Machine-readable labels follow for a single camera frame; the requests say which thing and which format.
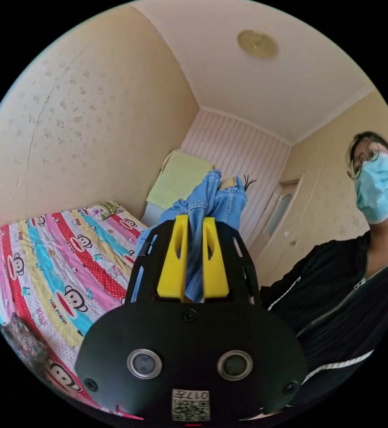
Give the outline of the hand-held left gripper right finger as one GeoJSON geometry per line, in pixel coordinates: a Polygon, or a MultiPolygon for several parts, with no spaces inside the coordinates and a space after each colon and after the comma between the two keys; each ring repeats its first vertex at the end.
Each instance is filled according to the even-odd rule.
{"type": "Polygon", "coordinates": [[[202,225],[203,298],[225,299],[229,286],[215,219],[206,217],[202,225]]]}

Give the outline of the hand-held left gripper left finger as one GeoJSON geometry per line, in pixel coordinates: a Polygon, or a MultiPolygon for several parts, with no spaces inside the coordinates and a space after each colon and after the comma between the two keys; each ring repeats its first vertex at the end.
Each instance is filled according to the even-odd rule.
{"type": "Polygon", "coordinates": [[[184,298],[188,252],[188,216],[176,216],[157,286],[159,298],[184,298]]]}

